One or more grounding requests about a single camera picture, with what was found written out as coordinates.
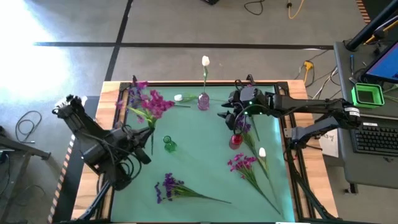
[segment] white flower bud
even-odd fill
[[[201,58],[201,64],[203,66],[208,66],[210,64],[210,59],[206,55]]]
[[[263,147],[261,147],[260,150],[259,150],[259,156],[260,157],[265,157],[266,156],[266,150]]]
[[[182,101],[182,95],[181,94],[175,95],[174,101]]]

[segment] monitor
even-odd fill
[[[366,75],[398,83],[398,42],[389,46],[369,65]]]

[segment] laptop screen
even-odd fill
[[[398,80],[398,42],[368,70],[367,74]]]

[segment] green tabletop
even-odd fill
[[[155,87],[166,100],[174,95],[189,92],[200,94],[203,87],[171,86]],[[260,86],[265,92],[275,92],[274,86]],[[206,92],[211,99],[227,99],[233,86],[208,86]],[[154,133],[154,155],[150,154],[150,140],[146,144],[146,153],[152,159],[143,165],[139,176],[124,190],[114,193],[112,222],[294,222],[294,210],[290,195],[283,158],[279,120],[265,115],[254,116],[260,136],[257,141],[254,130],[252,135],[256,148],[264,147],[267,152],[270,180],[274,186],[276,198],[269,181],[259,164],[254,163],[257,181],[262,191],[272,203],[277,205],[279,215],[271,205],[247,181],[236,172],[230,172],[227,162],[237,153],[252,156],[245,144],[237,150],[229,148],[232,131],[225,125],[224,119],[217,116],[227,109],[221,107],[221,101],[211,100],[208,111],[200,111],[197,101],[184,103],[191,108],[173,107],[158,120]],[[137,122],[134,113],[127,116],[127,124],[133,128],[147,126]],[[164,149],[164,136],[170,136],[177,143],[177,150],[169,153]],[[138,169],[134,161],[135,172]],[[173,202],[157,204],[154,185],[164,180],[165,173],[173,173],[183,180],[187,187],[203,195],[231,202],[216,202],[202,198],[178,198]]]

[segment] gray floor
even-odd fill
[[[134,0],[123,42],[325,44],[349,39],[364,22],[354,0],[307,0],[300,14],[288,20],[285,2],[264,2],[264,13],[246,12],[248,1],[220,0],[208,6],[199,0]],[[299,1],[293,1],[297,7]],[[51,114],[56,101],[69,93],[99,95],[113,48],[32,47],[32,42],[114,42],[127,0],[18,0],[0,3],[4,34],[0,40],[3,59],[0,74],[0,124],[13,137],[14,126],[26,111],[38,110],[43,121],[32,135],[36,147],[51,151],[52,162],[33,158],[24,175],[24,186],[39,184],[39,191],[25,198],[29,206],[14,206],[9,221],[27,218],[44,223],[70,131]],[[112,80],[200,80],[201,56],[210,57],[212,80],[244,78],[292,79],[304,60],[318,50],[255,49],[157,49],[121,48]],[[320,77],[335,66],[333,51],[313,59]],[[308,88],[314,95],[324,78]],[[321,98],[340,88],[327,84]],[[343,195],[347,187],[338,167],[328,174],[340,217],[396,223],[398,191],[360,186],[360,194]]]

